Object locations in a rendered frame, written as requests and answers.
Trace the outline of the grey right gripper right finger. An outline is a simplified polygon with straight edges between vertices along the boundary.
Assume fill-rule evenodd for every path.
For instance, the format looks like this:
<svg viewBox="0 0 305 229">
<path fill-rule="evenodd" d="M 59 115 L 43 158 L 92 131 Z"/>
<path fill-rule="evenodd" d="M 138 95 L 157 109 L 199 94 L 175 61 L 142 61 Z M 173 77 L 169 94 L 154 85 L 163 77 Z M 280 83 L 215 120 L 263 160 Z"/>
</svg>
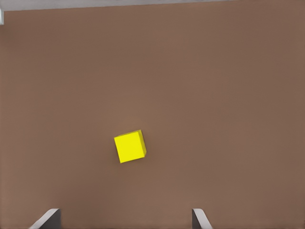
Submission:
<svg viewBox="0 0 305 229">
<path fill-rule="evenodd" d="M 213 229 L 205 212 L 201 208 L 192 209 L 192 229 Z"/>
</svg>

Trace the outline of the yellow cube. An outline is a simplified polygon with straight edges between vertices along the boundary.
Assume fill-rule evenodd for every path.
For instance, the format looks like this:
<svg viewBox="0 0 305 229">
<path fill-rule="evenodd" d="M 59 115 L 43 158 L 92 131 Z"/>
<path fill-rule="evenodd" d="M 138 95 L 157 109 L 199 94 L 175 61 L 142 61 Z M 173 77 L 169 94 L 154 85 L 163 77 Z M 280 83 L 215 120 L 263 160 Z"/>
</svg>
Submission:
<svg viewBox="0 0 305 229">
<path fill-rule="evenodd" d="M 114 138 L 120 163 L 141 159 L 146 156 L 146 146 L 141 130 L 136 130 Z"/>
</svg>

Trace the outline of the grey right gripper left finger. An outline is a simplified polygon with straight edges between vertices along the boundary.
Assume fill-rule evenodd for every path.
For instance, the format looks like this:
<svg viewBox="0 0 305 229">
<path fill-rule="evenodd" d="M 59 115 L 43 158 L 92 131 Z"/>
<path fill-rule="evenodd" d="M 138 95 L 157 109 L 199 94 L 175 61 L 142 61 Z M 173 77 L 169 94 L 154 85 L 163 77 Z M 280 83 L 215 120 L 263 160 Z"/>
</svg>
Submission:
<svg viewBox="0 0 305 229">
<path fill-rule="evenodd" d="M 61 229 L 61 210 L 59 208 L 49 209 L 29 229 Z"/>
</svg>

